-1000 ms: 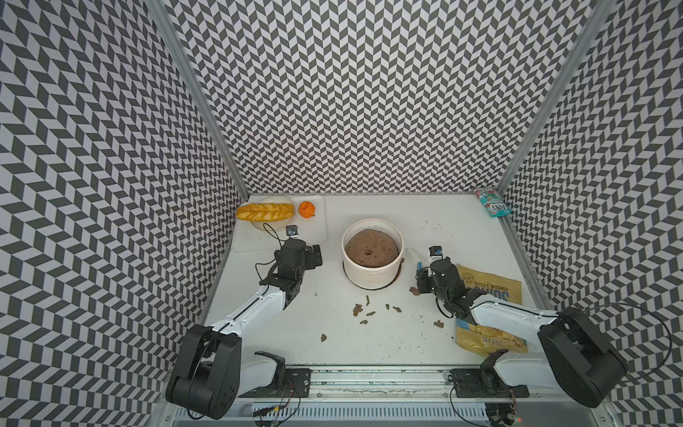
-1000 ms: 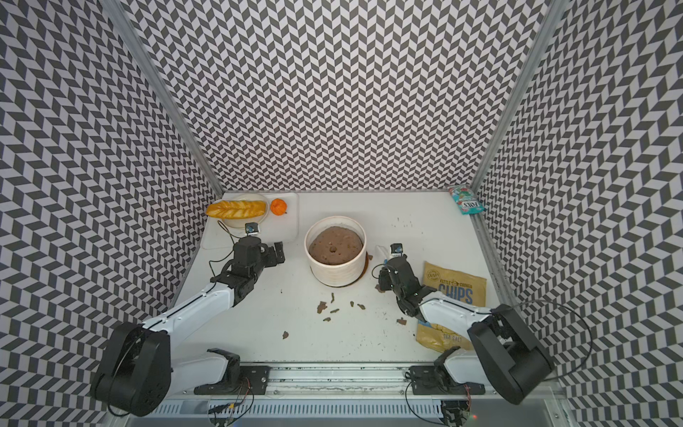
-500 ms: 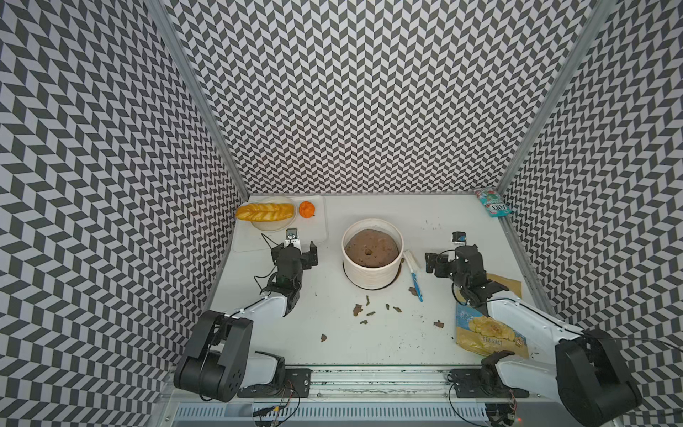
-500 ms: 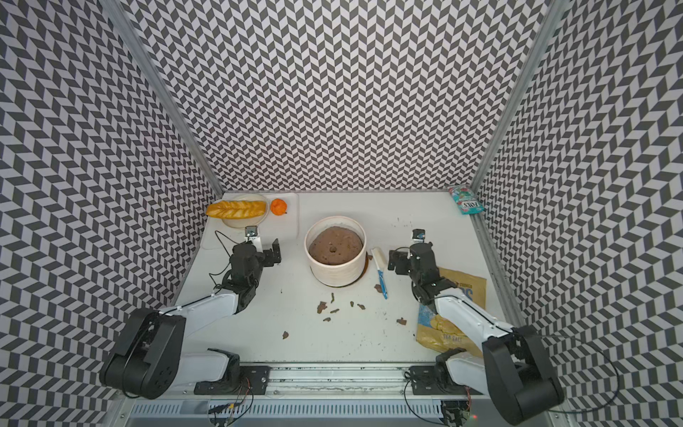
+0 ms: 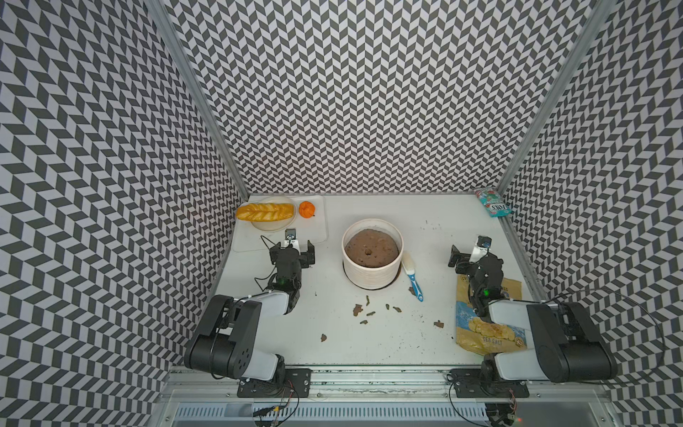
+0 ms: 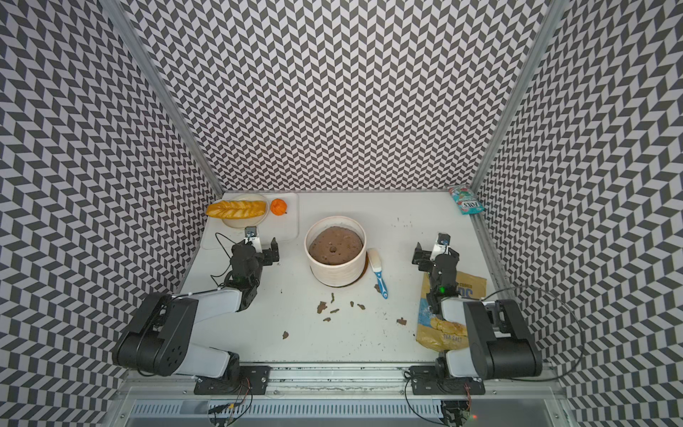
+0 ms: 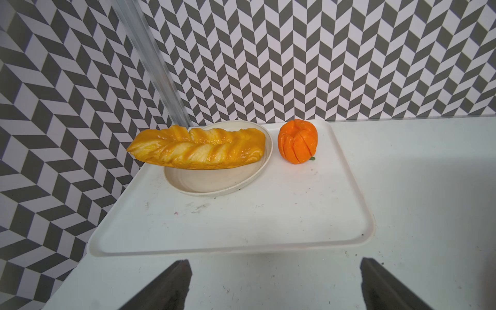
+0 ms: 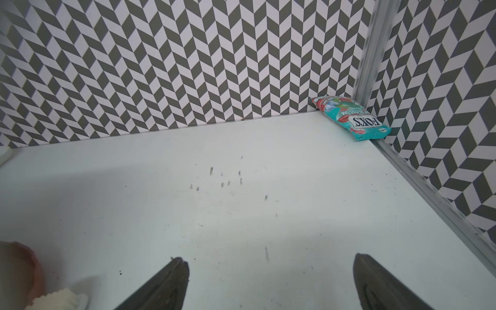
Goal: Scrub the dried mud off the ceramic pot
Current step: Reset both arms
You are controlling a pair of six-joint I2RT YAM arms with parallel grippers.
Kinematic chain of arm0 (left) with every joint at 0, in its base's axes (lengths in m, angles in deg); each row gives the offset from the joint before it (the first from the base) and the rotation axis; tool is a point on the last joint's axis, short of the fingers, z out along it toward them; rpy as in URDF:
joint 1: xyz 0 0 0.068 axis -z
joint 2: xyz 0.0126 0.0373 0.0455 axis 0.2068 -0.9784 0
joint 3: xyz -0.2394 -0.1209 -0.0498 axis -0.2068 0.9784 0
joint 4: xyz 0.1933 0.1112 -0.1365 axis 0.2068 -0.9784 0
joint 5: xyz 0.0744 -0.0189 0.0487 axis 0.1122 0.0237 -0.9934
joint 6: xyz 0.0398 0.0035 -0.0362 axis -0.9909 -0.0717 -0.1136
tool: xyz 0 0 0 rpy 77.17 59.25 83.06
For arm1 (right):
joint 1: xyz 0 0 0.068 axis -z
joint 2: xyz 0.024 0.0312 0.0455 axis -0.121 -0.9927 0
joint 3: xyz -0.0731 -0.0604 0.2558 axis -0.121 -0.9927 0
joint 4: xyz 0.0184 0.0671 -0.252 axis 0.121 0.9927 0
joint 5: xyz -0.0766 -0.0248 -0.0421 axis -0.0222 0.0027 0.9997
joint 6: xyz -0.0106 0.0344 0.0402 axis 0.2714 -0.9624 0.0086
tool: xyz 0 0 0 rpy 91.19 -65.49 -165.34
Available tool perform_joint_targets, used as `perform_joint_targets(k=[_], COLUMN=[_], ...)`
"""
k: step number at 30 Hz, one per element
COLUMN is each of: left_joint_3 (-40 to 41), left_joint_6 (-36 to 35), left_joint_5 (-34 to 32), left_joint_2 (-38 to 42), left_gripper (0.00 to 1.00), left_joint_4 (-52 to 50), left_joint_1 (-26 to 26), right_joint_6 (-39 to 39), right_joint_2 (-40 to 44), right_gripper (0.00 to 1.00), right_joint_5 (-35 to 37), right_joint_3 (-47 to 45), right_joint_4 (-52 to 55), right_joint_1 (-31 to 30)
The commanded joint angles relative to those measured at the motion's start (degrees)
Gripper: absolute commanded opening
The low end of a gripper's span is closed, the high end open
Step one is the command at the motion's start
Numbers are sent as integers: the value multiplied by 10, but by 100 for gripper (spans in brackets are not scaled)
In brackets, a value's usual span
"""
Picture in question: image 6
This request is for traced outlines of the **white ceramic pot with mud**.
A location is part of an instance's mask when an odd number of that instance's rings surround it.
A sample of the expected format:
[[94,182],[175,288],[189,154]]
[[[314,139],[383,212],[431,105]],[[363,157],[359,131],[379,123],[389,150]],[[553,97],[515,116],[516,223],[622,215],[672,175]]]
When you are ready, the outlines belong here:
[[366,232],[350,217],[329,216],[313,224],[304,249],[315,279],[331,288],[350,286],[366,266]]

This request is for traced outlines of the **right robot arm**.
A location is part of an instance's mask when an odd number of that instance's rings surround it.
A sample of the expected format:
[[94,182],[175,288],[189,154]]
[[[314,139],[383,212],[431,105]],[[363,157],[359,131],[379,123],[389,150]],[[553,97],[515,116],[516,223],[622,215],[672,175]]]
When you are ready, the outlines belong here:
[[460,254],[440,233],[433,249],[414,249],[412,264],[424,274],[418,341],[440,353],[438,370],[481,380],[538,377],[542,356],[519,305],[487,299],[486,281],[458,271]]

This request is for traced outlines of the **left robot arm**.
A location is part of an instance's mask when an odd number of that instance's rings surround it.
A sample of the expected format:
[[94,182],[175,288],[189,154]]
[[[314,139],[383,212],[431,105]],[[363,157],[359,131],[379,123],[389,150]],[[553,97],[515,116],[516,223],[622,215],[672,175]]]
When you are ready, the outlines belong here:
[[112,351],[113,363],[144,375],[189,375],[216,380],[231,388],[240,385],[239,356],[192,342],[195,325],[229,313],[247,310],[261,286],[263,269],[279,262],[275,238],[261,244],[258,228],[231,247],[229,267],[214,289],[170,295],[147,295]]

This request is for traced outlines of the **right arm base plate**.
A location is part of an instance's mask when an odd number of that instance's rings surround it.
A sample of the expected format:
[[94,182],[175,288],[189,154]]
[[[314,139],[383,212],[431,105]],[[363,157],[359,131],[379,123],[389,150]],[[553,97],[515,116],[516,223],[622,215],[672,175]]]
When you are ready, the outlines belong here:
[[410,366],[404,373],[412,393],[416,396],[481,396],[485,385],[473,377],[439,377],[434,366]]

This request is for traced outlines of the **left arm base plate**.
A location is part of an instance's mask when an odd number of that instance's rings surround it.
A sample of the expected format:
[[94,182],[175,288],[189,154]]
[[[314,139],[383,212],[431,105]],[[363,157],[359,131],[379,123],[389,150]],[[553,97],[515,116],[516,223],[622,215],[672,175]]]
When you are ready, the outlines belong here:
[[239,391],[254,396],[264,395],[270,382],[271,367],[267,365],[243,366],[228,370],[225,377],[210,378],[200,376],[195,383],[197,396],[237,395]]

